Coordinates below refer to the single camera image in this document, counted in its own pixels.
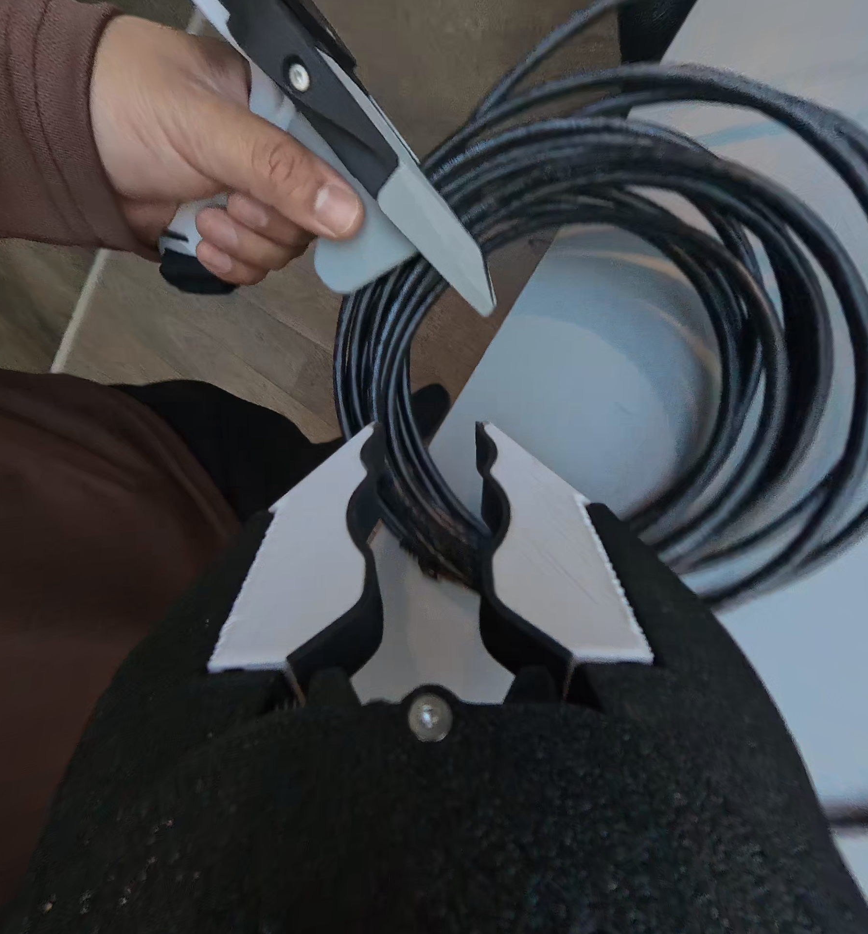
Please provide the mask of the grey desk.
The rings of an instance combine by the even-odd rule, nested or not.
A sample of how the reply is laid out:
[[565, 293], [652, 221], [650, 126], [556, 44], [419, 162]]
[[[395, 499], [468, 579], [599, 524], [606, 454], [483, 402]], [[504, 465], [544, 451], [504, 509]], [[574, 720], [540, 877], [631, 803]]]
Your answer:
[[[666, 60], [750, 76], [868, 131], [868, 1], [697, 2]], [[649, 246], [557, 235], [435, 442], [470, 504], [473, 424], [494, 423], [625, 515], [692, 459], [719, 392], [708, 319]], [[868, 803], [868, 532], [821, 570], [720, 618], [786, 718], [818, 796]]]

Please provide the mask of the person's black shoe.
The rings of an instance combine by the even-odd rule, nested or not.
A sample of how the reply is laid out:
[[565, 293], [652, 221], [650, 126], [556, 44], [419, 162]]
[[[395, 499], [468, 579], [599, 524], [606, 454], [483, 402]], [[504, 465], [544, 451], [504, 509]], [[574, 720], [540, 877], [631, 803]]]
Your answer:
[[432, 383], [412, 393], [412, 413], [424, 444], [434, 438], [451, 410], [451, 396], [446, 387]]

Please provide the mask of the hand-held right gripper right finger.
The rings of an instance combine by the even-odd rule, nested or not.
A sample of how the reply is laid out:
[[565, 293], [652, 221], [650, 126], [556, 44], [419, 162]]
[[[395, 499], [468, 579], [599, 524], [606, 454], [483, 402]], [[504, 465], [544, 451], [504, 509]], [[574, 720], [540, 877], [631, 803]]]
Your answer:
[[542, 667], [572, 690], [586, 664], [654, 655], [593, 525], [590, 501], [490, 422], [476, 424], [481, 514], [479, 634], [517, 675]]

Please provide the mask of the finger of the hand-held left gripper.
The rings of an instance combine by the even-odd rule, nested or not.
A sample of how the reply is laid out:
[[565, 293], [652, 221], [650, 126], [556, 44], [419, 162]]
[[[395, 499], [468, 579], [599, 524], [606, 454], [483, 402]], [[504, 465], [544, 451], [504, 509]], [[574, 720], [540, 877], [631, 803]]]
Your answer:
[[398, 159], [397, 168], [381, 187], [378, 205], [477, 313], [484, 318], [492, 314], [496, 294], [477, 240], [413, 159]]

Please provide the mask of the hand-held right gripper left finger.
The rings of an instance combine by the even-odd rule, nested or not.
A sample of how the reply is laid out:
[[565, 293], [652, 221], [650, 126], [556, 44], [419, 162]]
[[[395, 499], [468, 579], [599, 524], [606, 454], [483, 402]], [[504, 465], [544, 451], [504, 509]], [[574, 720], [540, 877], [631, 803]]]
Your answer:
[[383, 608], [370, 538], [381, 521], [379, 424], [360, 430], [268, 510], [271, 517], [207, 672], [278, 671], [308, 690], [376, 654]]

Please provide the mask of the person's left hand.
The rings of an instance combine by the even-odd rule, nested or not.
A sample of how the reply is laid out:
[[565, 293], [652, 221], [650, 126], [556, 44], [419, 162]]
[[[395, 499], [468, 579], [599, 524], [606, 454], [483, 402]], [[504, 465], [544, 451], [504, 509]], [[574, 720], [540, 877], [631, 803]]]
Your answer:
[[316, 237], [353, 237], [357, 194], [328, 164], [248, 107], [245, 60], [219, 40], [117, 16], [90, 88], [95, 144], [126, 223], [154, 246], [182, 204], [228, 193], [197, 214], [196, 256], [252, 285]]

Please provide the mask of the person's dark trousered leg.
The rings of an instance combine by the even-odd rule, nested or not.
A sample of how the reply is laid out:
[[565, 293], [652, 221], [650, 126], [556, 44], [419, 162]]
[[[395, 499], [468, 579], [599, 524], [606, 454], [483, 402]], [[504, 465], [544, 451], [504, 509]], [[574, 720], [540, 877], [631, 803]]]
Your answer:
[[242, 522], [264, 511], [343, 445], [311, 442], [289, 418], [209, 383], [114, 386], [182, 439]]

